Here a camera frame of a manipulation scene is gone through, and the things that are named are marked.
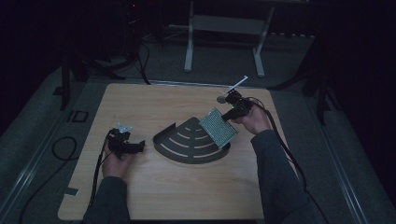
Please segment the right hand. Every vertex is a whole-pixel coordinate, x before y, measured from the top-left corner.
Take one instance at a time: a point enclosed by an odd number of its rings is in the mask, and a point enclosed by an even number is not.
[[[271,130],[271,124],[265,112],[258,106],[251,107],[248,115],[232,119],[232,122],[243,124],[245,128],[253,134],[258,134],[265,130]]]

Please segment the gray sleeve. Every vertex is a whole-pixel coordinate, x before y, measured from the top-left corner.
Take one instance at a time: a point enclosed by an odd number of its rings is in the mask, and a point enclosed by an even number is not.
[[[251,140],[257,156],[265,223],[317,223],[317,213],[272,130]]]
[[[84,215],[82,223],[130,223],[126,183],[118,177],[108,176],[102,180],[92,207]]]

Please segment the wooden tabletop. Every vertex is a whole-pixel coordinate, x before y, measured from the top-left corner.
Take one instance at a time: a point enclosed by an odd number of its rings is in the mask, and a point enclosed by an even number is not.
[[[244,97],[260,99],[272,113],[283,137],[269,91],[237,89]],[[89,203],[93,173],[106,134],[120,122],[133,127],[130,142],[146,140],[129,170],[128,208],[131,219],[257,219],[263,218],[253,137],[242,125],[224,158],[206,164],[171,161],[155,148],[152,138],[174,122],[203,119],[216,107],[222,114],[231,106],[217,97],[226,87],[110,84],[98,108],[69,188],[60,219],[81,220]],[[102,174],[98,177],[98,186]]]

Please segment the white table leg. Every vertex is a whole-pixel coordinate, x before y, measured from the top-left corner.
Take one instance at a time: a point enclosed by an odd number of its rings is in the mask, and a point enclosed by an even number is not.
[[[262,27],[259,45],[256,48],[253,48],[254,63],[256,64],[256,70],[257,70],[258,77],[265,76],[264,69],[262,67],[262,56],[260,55],[260,53],[262,52],[262,45],[264,44],[265,37],[267,36],[268,28],[270,27],[270,22],[271,22],[273,14],[274,14],[274,10],[275,10],[274,7],[270,8],[267,20],[265,21],[265,24]]]
[[[193,32],[193,1],[190,1],[190,19],[189,19],[189,44],[187,46],[186,62],[184,63],[184,71],[190,72],[192,68],[192,54],[194,45],[192,43],[192,32]]]

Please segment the person's arm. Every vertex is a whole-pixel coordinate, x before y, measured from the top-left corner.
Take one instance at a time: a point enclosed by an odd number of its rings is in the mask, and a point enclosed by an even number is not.
[[[130,223],[127,207],[127,185],[123,180],[134,155],[125,155],[120,160],[105,148],[105,161],[102,165],[104,179],[96,193],[91,207],[84,215],[82,223]]]
[[[251,144],[257,155],[258,178],[265,223],[317,223],[317,213],[304,193],[265,113],[253,106],[234,120],[255,136]]]

